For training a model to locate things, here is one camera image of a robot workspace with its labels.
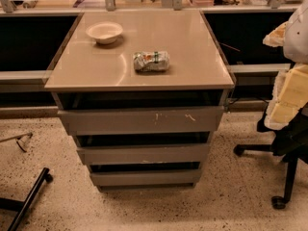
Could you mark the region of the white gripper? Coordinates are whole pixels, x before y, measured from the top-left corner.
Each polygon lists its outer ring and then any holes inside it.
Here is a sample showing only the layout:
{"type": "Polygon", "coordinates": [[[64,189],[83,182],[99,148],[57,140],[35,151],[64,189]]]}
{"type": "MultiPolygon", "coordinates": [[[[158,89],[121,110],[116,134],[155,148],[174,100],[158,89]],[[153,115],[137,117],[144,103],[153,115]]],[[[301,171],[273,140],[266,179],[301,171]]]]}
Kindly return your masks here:
{"type": "Polygon", "coordinates": [[[280,130],[308,103],[308,65],[295,64],[288,72],[279,72],[272,94],[264,125],[280,130]]]}

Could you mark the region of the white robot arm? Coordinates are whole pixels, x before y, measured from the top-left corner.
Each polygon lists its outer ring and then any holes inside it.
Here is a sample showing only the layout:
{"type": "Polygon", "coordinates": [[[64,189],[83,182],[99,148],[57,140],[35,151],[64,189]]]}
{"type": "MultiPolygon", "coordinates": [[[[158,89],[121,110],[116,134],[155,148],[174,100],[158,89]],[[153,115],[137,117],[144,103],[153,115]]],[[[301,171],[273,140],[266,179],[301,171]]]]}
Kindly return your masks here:
{"type": "Polygon", "coordinates": [[[308,0],[287,22],[266,35],[263,44],[282,46],[284,57],[295,63],[290,70],[277,74],[264,118],[267,128],[281,130],[308,103],[308,0]]]}

